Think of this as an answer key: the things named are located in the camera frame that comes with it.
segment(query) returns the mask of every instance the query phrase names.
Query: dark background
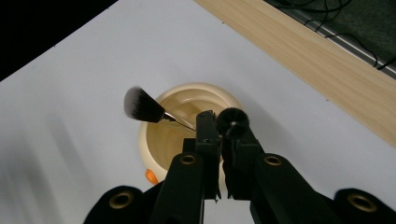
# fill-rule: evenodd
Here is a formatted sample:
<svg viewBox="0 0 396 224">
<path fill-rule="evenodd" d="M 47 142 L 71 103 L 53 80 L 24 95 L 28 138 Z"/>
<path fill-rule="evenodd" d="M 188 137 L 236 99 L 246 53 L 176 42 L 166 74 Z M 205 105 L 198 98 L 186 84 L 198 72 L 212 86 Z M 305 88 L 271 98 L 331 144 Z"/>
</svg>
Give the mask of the dark background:
<svg viewBox="0 0 396 224">
<path fill-rule="evenodd" d="M 117 0 L 1 0 L 0 81 Z"/>
</svg>

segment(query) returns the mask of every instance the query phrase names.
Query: orange object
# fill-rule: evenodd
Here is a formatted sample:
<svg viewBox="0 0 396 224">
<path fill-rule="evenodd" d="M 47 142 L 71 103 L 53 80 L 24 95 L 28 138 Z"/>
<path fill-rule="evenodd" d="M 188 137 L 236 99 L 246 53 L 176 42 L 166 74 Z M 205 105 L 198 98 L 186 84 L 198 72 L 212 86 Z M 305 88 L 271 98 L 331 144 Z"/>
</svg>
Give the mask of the orange object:
<svg viewBox="0 0 396 224">
<path fill-rule="evenodd" d="M 153 185 L 158 184 L 157 176 L 155 176 L 154 172 L 152 172 L 150 169 L 147 169 L 146 171 L 146 179 Z"/>
</svg>

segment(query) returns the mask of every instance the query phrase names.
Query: brass screw hole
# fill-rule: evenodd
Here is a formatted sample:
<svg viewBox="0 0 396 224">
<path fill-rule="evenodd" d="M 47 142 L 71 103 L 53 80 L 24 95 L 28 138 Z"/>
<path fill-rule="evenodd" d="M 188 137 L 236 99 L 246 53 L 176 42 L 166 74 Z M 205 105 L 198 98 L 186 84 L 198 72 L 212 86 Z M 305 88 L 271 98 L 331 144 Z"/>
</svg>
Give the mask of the brass screw hole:
<svg viewBox="0 0 396 224">
<path fill-rule="evenodd" d="M 375 203 L 363 195 L 352 193 L 347 196 L 347 200 L 363 212 L 373 213 L 377 210 Z"/>
<path fill-rule="evenodd" d="M 183 156 L 183 157 L 180 157 L 180 162 L 183 163 L 183 164 L 186 164 L 186 165 L 190 165 L 190 164 L 195 163 L 195 158 L 193 156 L 190 156 L 190 155 Z"/>
<path fill-rule="evenodd" d="M 108 204 L 114 209 L 121 209 L 131 204 L 133 200 L 134 195 L 132 194 L 132 192 L 129 190 L 125 190 L 111 197 Z"/>
<path fill-rule="evenodd" d="M 282 164 L 282 160 L 280 160 L 278 157 L 275 156 L 267 156 L 264 158 L 265 162 L 267 162 L 270 165 L 278 166 Z"/>
</svg>

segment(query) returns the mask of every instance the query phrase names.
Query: brush handle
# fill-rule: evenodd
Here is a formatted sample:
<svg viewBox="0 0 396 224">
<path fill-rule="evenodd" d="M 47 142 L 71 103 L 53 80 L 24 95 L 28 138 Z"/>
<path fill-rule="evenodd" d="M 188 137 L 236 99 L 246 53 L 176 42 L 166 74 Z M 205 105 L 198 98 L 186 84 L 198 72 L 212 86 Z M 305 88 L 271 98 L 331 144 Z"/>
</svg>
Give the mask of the brush handle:
<svg viewBox="0 0 396 224">
<path fill-rule="evenodd" d="M 182 129 L 189 133 L 195 133 L 195 125 L 183 119 L 181 116 L 176 114 L 170 114 L 166 112 L 163 114 L 163 118 L 160 120 L 161 124 L 172 126 L 178 129 Z"/>
</svg>

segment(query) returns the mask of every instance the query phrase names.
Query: brush holder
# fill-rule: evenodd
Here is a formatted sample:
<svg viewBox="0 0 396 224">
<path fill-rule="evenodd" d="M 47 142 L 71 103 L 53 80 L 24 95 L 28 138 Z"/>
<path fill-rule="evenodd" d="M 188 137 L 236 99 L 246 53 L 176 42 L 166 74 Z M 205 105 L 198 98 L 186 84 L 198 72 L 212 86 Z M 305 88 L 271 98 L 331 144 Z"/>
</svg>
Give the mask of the brush holder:
<svg viewBox="0 0 396 224">
<path fill-rule="evenodd" d="M 165 91 L 156 101 L 168 112 L 178 114 L 195 125 L 196 116 L 206 110 L 218 115 L 228 107 L 242 108 L 227 91 L 206 83 L 189 83 Z M 172 159 L 182 152 L 183 139 L 195 133 L 170 129 L 161 124 L 141 122 L 139 127 L 140 154 L 148 172 L 147 179 L 156 184 L 165 179 Z M 222 164 L 219 168 L 220 189 L 225 189 Z"/>
</svg>

